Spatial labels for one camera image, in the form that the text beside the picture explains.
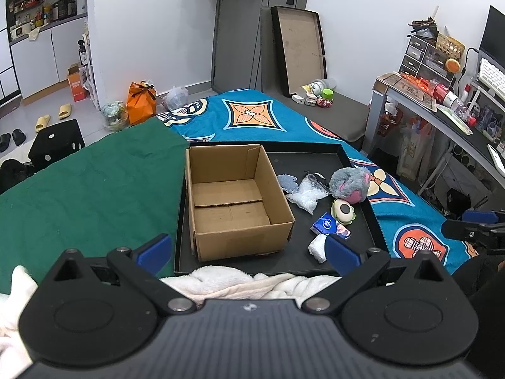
black ottoman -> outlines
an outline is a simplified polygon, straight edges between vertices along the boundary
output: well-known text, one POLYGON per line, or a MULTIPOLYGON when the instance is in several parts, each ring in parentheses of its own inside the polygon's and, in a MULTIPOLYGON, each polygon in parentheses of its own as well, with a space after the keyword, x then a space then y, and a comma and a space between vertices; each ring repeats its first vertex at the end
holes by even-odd
POLYGON ((84 140, 79 124, 77 120, 68 120, 40 130, 28 157, 39 171, 81 148, 84 148, 84 140))

yellow slipper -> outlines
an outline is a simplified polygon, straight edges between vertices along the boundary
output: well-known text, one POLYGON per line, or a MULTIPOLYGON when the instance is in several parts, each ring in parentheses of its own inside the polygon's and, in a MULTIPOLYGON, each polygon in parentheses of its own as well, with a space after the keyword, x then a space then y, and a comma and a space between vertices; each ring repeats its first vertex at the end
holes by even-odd
POLYGON ((49 123, 50 119, 51 116, 49 115, 44 115, 43 117, 40 117, 37 120, 37 123, 35 124, 35 132, 39 132, 40 130, 43 130, 45 127, 47 127, 47 124, 49 123))
POLYGON ((60 107, 60 113, 58 114, 58 118, 63 120, 67 118, 72 113, 72 106, 70 104, 65 104, 60 107))

black slipper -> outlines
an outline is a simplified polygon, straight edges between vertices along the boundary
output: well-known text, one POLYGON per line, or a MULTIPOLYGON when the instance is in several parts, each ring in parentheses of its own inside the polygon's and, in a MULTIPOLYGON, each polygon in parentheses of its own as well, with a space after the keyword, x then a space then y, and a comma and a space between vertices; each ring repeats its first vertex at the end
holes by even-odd
POLYGON ((12 139, 14 140, 14 144, 19 147, 22 143, 26 141, 26 135, 19 128, 16 128, 12 132, 12 139))
POLYGON ((3 153, 11 142, 11 134, 2 134, 0 135, 0 153, 3 153))

white keyboard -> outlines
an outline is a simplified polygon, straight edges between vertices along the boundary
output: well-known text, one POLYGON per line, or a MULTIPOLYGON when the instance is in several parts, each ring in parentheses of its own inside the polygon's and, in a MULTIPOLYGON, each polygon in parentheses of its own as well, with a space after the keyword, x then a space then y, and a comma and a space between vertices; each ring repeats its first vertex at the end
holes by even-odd
POLYGON ((505 101, 505 74, 485 58, 480 62, 479 81, 494 90, 505 101))
POLYGON ((487 145, 487 149, 489 149, 489 153, 491 154, 491 158, 493 159, 494 166, 498 170, 498 172, 505 177, 505 167, 503 166, 502 159, 500 158, 500 155, 494 149, 491 144, 487 145))

orange gift bag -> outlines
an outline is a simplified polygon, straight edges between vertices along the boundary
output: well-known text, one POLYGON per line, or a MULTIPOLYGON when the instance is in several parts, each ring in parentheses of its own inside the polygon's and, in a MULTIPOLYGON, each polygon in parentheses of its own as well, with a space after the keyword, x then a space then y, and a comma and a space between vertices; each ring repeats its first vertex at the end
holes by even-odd
POLYGON ((131 83, 126 101, 130 125, 143 123, 156 113, 156 90, 145 81, 131 83))

